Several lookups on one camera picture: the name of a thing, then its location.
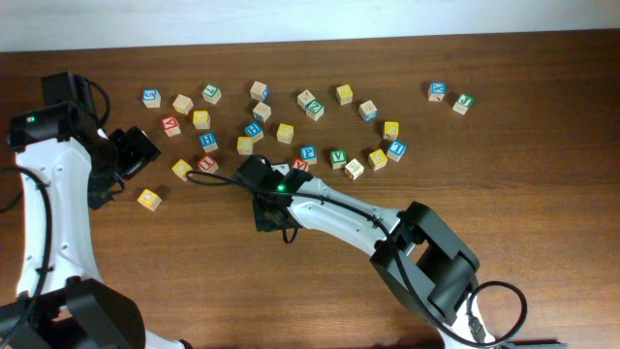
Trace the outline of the yellow S block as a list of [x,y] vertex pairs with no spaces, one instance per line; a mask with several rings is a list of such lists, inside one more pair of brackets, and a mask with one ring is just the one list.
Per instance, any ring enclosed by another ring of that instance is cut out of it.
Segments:
[[281,123],[276,132],[277,141],[280,143],[291,143],[295,134],[295,128],[292,125]]

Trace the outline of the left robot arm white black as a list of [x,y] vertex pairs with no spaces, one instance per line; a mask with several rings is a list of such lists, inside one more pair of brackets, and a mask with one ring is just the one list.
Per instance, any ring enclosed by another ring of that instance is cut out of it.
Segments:
[[72,72],[42,79],[44,107],[10,121],[21,177],[24,253],[16,300],[1,308],[11,348],[186,348],[149,332],[137,305],[104,284],[89,212],[111,202],[160,150],[138,127],[108,135],[96,82]]

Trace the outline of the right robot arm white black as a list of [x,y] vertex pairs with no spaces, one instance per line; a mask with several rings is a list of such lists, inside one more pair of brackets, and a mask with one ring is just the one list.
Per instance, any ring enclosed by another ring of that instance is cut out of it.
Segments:
[[306,171],[287,174],[259,156],[250,156],[233,177],[252,192],[260,231],[305,228],[338,238],[366,253],[397,300],[434,327],[448,348],[499,348],[521,330],[528,315],[520,301],[516,323],[494,338],[478,309],[480,261],[428,206],[413,202],[405,210],[374,206],[342,194]]

